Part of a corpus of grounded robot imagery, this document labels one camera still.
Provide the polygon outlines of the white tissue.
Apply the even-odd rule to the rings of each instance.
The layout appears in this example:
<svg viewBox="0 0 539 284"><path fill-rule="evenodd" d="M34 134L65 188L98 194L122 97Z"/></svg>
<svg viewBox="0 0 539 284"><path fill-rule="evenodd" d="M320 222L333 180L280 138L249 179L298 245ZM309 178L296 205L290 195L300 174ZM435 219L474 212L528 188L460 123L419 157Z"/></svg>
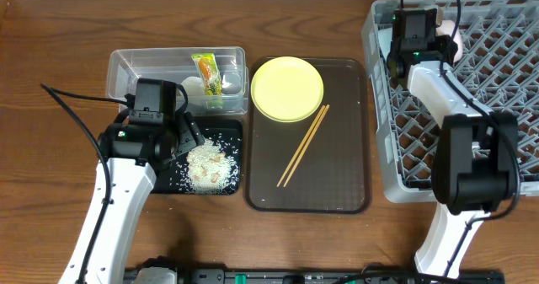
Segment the white tissue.
<svg viewBox="0 0 539 284"><path fill-rule="evenodd" d="M188 95L189 105L203 108L207 107L204 84L199 77L190 76L186 78L181 85Z"/></svg>

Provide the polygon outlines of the light blue bowl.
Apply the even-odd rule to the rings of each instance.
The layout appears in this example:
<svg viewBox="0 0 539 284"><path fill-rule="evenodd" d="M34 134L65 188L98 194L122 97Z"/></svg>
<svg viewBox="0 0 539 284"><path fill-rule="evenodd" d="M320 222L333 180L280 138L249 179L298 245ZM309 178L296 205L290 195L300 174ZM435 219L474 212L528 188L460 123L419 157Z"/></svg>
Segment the light blue bowl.
<svg viewBox="0 0 539 284"><path fill-rule="evenodd" d="M378 30L378 44L383 61L387 61L388 55L391 51L392 44L392 28L385 28Z"/></svg>

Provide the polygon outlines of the green orange snack wrapper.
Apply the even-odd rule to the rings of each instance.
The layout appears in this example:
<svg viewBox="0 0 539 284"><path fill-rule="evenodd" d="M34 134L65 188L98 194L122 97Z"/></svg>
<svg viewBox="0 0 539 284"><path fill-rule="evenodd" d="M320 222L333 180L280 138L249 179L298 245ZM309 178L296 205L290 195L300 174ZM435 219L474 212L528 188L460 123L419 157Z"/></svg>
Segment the green orange snack wrapper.
<svg viewBox="0 0 539 284"><path fill-rule="evenodd" d="M206 95L221 96L222 80L213 53L195 53L191 56L204 85Z"/></svg>

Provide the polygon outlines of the yellow round plate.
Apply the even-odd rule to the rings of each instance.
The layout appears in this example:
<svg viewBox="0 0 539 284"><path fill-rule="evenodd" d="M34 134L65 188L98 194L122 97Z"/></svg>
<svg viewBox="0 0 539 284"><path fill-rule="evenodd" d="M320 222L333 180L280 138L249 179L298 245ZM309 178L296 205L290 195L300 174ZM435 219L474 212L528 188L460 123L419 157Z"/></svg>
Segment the yellow round plate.
<svg viewBox="0 0 539 284"><path fill-rule="evenodd" d="M318 109L323 96L321 74L298 57L269 59L252 78L252 101L262 115L273 121L302 121Z"/></svg>

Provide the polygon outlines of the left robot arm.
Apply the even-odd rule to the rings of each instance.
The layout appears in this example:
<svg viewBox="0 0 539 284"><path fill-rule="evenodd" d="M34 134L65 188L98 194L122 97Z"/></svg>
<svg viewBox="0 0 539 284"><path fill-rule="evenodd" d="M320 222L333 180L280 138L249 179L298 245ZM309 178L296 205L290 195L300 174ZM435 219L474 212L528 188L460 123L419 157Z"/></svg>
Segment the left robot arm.
<svg viewBox="0 0 539 284"><path fill-rule="evenodd" d="M141 210L157 181L147 159L111 153L96 169L93 198L61 283L119 283Z"/></svg>

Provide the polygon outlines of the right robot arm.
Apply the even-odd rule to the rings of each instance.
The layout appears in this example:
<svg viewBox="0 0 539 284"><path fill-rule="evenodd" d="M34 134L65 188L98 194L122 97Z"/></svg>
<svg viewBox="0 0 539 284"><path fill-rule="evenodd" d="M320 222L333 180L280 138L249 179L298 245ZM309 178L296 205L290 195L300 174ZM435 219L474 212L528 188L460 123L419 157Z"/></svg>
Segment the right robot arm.
<svg viewBox="0 0 539 284"><path fill-rule="evenodd" d="M414 263L422 274L456 279L479 228L501 217L502 201L518 199L517 121L476 101L457 81L451 67L462 57L459 36L386 29L380 48L391 76L440 128L431 169L436 210Z"/></svg>

